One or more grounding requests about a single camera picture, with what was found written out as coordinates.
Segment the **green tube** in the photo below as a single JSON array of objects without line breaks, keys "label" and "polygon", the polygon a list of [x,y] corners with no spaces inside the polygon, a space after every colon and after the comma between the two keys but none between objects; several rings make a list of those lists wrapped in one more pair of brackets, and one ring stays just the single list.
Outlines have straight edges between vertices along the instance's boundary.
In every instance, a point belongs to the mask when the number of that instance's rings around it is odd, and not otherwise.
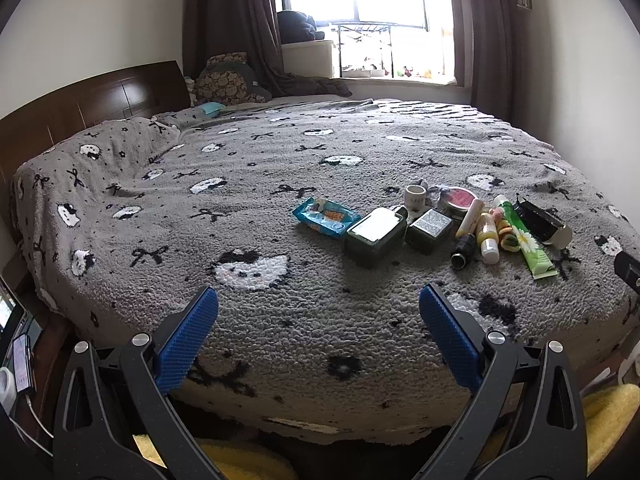
[{"label": "green tube", "polygon": [[533,274],[534,280],[540,278],[548,278],[549,276],[557,276],[558,271],[551,263],[545,251],[540,247],[536,239],[533,237],[527,226],[523,224],[518,214],[513,210],[513,204],[504,195],[498,195],[494,199],[494,207],[501,207],[504,211],[504,218],[513,229],[516,235],[520,250],[527,261],[529,270]]}]

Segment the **phone screen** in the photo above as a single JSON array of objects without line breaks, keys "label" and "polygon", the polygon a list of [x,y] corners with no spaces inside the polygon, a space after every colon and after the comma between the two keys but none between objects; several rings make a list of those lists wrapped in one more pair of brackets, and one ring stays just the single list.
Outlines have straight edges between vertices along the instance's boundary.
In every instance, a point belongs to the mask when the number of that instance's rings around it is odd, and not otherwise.
[{"label": "phone screen", "polygon": [[356,225],[351,232],[369,242],[377,242],[384,238],[401,220],[391,209],[379,207]]},{"label": "phone screen", "polygon": [[31,375],[31,349],[26,334],[14,339],[14,375],[15,389],[18,394],[31,393],[33,377]]}]

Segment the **wooden headboard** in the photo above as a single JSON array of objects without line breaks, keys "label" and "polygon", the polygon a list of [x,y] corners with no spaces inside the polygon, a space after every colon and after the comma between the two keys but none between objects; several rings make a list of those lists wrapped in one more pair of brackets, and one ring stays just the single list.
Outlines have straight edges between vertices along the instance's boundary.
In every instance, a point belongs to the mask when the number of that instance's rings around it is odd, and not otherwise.
[{"label": "wooden headboard", "polygon": [[12,231],[9,187],[15,170],[57,142],[102,121],[150,118],[189,106],[178,64],[165,61],[97,75],[18,108],[0,120],[0,216]]}]

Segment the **blue packet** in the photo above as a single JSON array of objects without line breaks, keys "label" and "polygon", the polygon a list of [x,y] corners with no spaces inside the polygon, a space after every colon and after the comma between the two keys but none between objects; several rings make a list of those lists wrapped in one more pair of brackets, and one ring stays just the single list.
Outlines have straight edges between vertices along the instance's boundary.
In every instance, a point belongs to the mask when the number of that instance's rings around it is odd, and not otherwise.
[{"label": "blue packet", "polygon": [[341,238],[347,229],[362,218],[361,215],[324,198],[310,198],[293,210],[302,223],[314,231],[333,238]]}]

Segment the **bed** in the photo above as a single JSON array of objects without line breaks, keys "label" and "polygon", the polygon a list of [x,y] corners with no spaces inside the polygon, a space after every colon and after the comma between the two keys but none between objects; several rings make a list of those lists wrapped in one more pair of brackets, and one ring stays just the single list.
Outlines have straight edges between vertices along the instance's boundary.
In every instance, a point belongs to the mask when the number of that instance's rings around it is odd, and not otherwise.
[{"label": "bed", "polygon": [[[174,86],[173,98],[147,86],[155,105],[84,120],[47,145],[22,127],[7,205],[40,298],[98,345],[153,330],[203,283],[216,288],[218,322],[175,393],[190,404],[326,444],[407,444],[452,423],[468,392],[420,320],[429,280],[486,330],[558,338],[578,368],[604,362],[639,324],[613,271],[638,234],[552,146],[507,123],[463,105],[335,96],[211,118]],[[291,214],[309,196],[366,214],[420,178],[554,211],[574,229],[566,250],[548,250],[559,275],[534,281],[507,253],[454,272],[447,243],[428,256],[399,246],[367,270]]]}]

